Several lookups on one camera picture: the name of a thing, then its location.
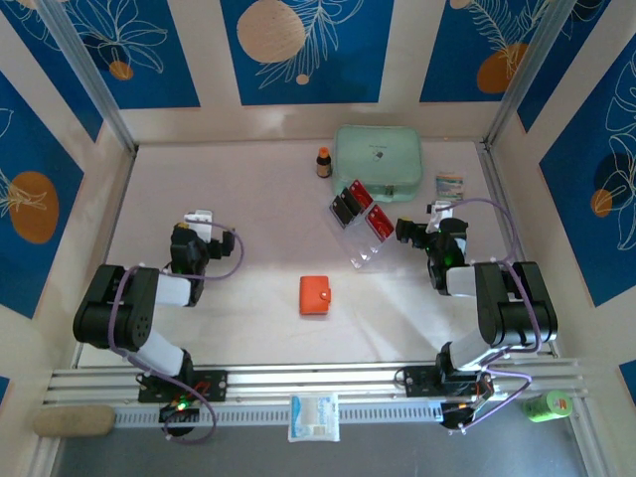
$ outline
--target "sponge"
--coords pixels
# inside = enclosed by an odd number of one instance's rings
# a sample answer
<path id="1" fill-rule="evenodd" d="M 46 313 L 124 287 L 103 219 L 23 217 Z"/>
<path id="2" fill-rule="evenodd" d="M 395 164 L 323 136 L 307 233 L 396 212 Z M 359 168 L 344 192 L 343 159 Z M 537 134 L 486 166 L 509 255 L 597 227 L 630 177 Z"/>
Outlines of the sponge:
<path id="1" fill-rule="evenodd" d="M 108 405 L 68 405 L 42 409 L 33 421 L 41 437 L 92 437 L 107 435 L 115 424 Z"/>

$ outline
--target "purple cable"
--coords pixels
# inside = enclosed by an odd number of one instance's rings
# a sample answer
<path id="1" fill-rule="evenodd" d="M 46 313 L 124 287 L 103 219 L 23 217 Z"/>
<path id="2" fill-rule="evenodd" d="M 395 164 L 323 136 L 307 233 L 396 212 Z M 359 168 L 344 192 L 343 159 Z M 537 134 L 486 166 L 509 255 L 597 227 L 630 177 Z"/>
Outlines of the purple cable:
<path id="1" fill-rule="evenodd" d="M 179 278 L 188 278 L 188 279 L 191 279 L 191 280 L 206 280 L 206 281 L 225 280 L 226 278 L 229 278 L 232 275 L 234 275 L 237 272 L 237 270 L 240 268 L 240 266 L 242 265 L 242 261 L 243 261 L 243 259 L 245 257 L 245 246 L 243 245 L 242 239 L 240 238 L 239 234 L 237 234 L 236 231 L 230 229 L 229 227 L 222 226 L 221 224 L 216 224 L 214 222 L 186 221 L 186 224 L 200 224 L 200 225 L 203 225 L 203 226 L 212 226 L 212 227 L 216 227 L 217 229 L 221 229 L 223 231 L 230 232 L 233 236 L 235 236 L 235 239 L 237 239 L 237 242 L 240 245 L 240 255 L 238 256 L 237 264 L 235 265 L 235 267 L 231 271 L 229 271 L 225 275 L 220 275 L 220 276 L 184 275 L 184 274 L 181 274 L 181 273 L 171 273 L 169 271 L 164 271 L 164 270 L 162 270 L 161 273 L 164 274 L 164 275 L 176 276 L 176 277 L 179 277 Z"/>
<path id="2" fill-rule="evenodd" d="M 208 431 L 208 433 L 206 435 L 204 435 L 203 437 L 198 437 L 196 439 L 174 439 L 172 438 L 172 436 L 168 433 L 168 420 L 166 420 L 166 422 L 164 423 L 163 426 L 163 431 L 166 434 L 166 438 L 170 439 L 170 440 L 174 440 L 175 442 L 179 443 L 179 444 L 186 444 L 186 445 L 191 445 L 191 444 L 201 444 L 205 441 L 207 441 L 210 437 L 212 437 L 212 435 L 215 433 L 215 430 L 217 430 L 217 414 L 215 413 L 215 410 L 212 408 L 212 405 L 208 402 L 207 399 L 205 399 L 203 396 L 201 396 L 201 394 L 199 394 L 197 391 L 195 391 L 194 389 L 192 389 L 191 387 L 189 387 L 188 385 L 185 385 L 183 383 L 181 383 L 180 381 L 175 380 L 174 378 L 164 375 L 163 373 L 159 373 L 158 371 L 155 371 L 153 369 L 151 369 L 150 367 L 148 367 L 145 363 L 137 360 L 135 357 L 130 356 L 130 354 L 126 351 L 126 350 L 121 350 L 119 348 L 117 348 L 117 346 L 115 345 L 115 321 L 116 321 L 116 317 L 117 317 L 117 310 L 119 309 L 119 303 L 121 302 L 121 297 L 123 296 L 123 290 L 126 286 L 126 282 L 128 281 L 128 279 L 130 278 L 130 276 L 137 271 L 139 267 L 138 266 L 132 266 L 130 268 L 128 268 L 125 273 L 123 274 L 123 276 L 121 277 L 121 281 L 119 282 L 119 286 L 117 287 L 117 291 L 115 293 L 115 298 L 112 304 L 112 309 L 110 310 L 110 319 L 108 321 L 108 347 L 110 348 L 110 351 L 112 351 L 113 353 L 125 358 L 131 365 L 136 366 L 137 368 L 139 368 L 141 371 L 145 372 L 145 373 L 149 373 L 152 376 L 156 376 L 157 378 L 170 383 L 171 385 L 177 386 L 179 388 L 181 388 L 182 390 L 184 390 L 186 393 L 191 394 L 192 396 L 194 396 L 196 399 L 198 399 L 201 404 L 203 404 L 205 407 L 208 408 L 208 410 L 210 411 L 210 415 L 212 416 L 212 427 L 210 428 L 210 430 Z"/>
<path id="3" fill-rule="evenodd" d="M 514 351 L 515 353 L 535 353 L 536 351 L 538 351 L 541 348 L 541 343 L 542 343 L 541 328 L 539 327 L 539 321 L 537 320 L 537 315 L 535 314 L 535 309 L 533 308 L 532 303 L 530 302 L 530 297 L 528 296 L 528 292 L 526 292 L 526 289 L 524 288 L 524 284 L 521 282 L 521 277 L 517 274 L 517 272 L 515 271 L 513 266 L 510 264 L 510 260 L 515 257 L 517 247 L 519 246 L 519 237 L 517 235 L 517 228 L 515 227 L 515 223 L 513 222 L 513 218 L 510 215 L 510 212 L 505 207 L 503 207 L 501 204 L 498 204 L 495 201 L 491 201 L 490 199 L 466 199 L 464 201 L 456 202 L 456 203 L 452 204 L 449 207 L 445 207 L 443 209 L 438 209 L 438 210 L 439 211 L 448 211 L 448 210 L 454 209 L 455 207 L 463 206 L 465 204 L 470 204 L 470 203 L 474 203 L 474 202 L 481 202 L 481 203 L 484 203 L 484 204 L 490 204 L 491 206 L 495 207 L 496 209 L 499 209 L 504 214 L 504 216 L 506 216 L 506 219 L 508 220 L 508 223 L 510 224 L 510 228 L 511 228 L 512 234 L 513 234 L 513 243 L 511 245 L 511 250 L 508 253 L 508 255 L 506 255 L 501 260 L 497 260 L 497 262 L 502 264 L 502 265 L 504 265 L 506 267 L 506 269 L 508 270 L 508 272 L 510 273 L 510 276 L 513 278 L 513 281 L 515 282 L 515 285 L 517 286 L 517 289 L 519 290 L 519 293 L 521 294 L 522 300 L 524 301 L 524 304 L 526 305 L 526 308 L 528 309 L 528 315 L 530 317 L 530 322 L 532 324 L 533 331 L 535 332 L 535 344 L 532 347 L 530 347 L 530 348 L 524 348 L 524 349 L 521 349 L 521 350 L 511 350 L 510 347 L 506 348 L 506 349 L 500 351 L 499 353 L 496 353 L 495 355 L 486 358 L 480 364 L 483 367 L 484 371 L 487 371 L 491 375 L 494 375 L 494 376 L 508 376 L 508 377 L 512 377 L 512 378 L 522 378 L 522 379 L 526 380 L 526 383 L 524 385 L 522 385 L 514 393 L 512 393 L 511 395 L 506 397 L 506 399 L 504 399 L 502 402 L 497 404 L 495 407 L 493 407 L 492 409 L 488 410 L 484 414 L 480 415 L 479 417 L 477 417 L 472 422 L 469 422 L 468 424 L 462 426 L 461 427 L 462 432 L 465 432 L 467 429 L 469 429 L 473 425 L 481 422 L 482 420 L 484 420 L 488 416 L 494 414 L 499 409 L 501 409 L 505 405 L 507 405 L 510 402 L 512 402 L 513 400 L 515 400 L 523 391 L 525 391 L 530 386 L 531 382 L 533 381 L 533 379 L 532 379 L 532 377 L 530 375 L 526 375 L 524 373 L 513 373 L 513 372 L 506 372 L 506 371 L 491 370 L 489 368 L 490 364 L 495 362 L 495 361 L 497 361 L 498 359 L 500 359 L 501 357 L 505 356 L 507 353 L 509 353 L 511 351 Z"/>

